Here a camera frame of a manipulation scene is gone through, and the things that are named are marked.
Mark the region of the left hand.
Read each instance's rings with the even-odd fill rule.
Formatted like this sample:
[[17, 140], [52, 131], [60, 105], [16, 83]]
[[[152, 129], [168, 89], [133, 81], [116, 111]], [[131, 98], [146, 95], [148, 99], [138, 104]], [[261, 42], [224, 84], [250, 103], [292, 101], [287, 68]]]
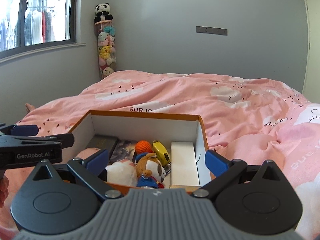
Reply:
[[4, 206], [4, 202], [9, 195], [8, 187], [9, 187], [9, 180], [6, 176], [4, 176], [0, 180], [0, 208]]

